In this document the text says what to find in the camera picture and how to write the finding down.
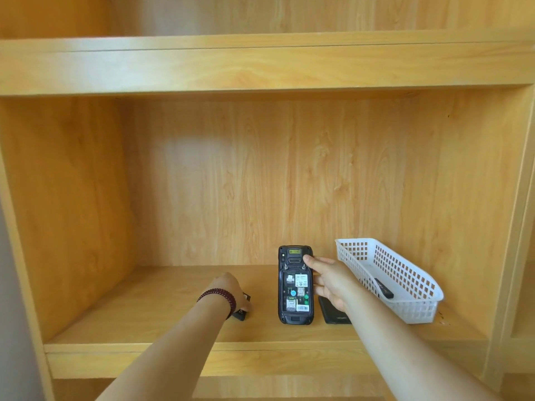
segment red beaded bracelet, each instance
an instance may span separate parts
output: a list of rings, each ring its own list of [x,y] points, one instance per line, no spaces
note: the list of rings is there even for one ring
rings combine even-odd
[[[230,294],[227,290],[224,290],[222,288],[211,288],[209,290],[204,291],[204,293],[201,294],[201,296],[198,298],[197,302],[199,302],[201,298],[209,294],[219,294],[220,296],[225,297],[225,299],[231,305],[231,312],[228,314],[227,317],[227,319],[229,319],[231,315],[236,311],[236,299],[234,298],[234,296]]]

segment forearm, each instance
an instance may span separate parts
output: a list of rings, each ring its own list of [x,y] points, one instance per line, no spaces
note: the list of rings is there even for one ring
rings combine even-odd
[[[500,399],[433,350],[364,287],[355,286],[346,311],[398,401]]]
[[[98,401],[189,400],[229,311],[222,296],[202,298],[121,373]]]

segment hand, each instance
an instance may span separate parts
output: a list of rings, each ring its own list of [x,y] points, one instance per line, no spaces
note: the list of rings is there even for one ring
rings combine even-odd
[[[214,278],[206,289],[209,290],[211,288],[222,288],[232,294],[236,299],[236,310],[247,312],[252,310],[251,303],[245,299],[240,283],[230,273],[225,272],[221,276]]]
[[[305,255],[305,264],[317,271],[314,276],[314,293],[328,298],[338,310],[345,312],[347,298],[359,283],[351,270],[339,260]]]

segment person's left hand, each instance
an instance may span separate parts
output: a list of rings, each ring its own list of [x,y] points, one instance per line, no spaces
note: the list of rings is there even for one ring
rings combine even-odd
[[[232,294],[236,299],[236,310],[244,310],[247,312],[252,310],[251,303],[245,299],[244,291],[241,289],[240,283],[238,283],[236,277],[232,276],[230,273],[225,272],[221,276],[214,278],[206,289],[209,290],[211,288],[222,288]]]

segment white plastic basket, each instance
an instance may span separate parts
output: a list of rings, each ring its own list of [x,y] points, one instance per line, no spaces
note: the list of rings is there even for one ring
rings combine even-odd
[[[428,273],[376,239],[337,239],[336,246],[338,260],[403,321],[433,322],[444,293]],[[376,278],[394,294],[393,299],[384,296]]]

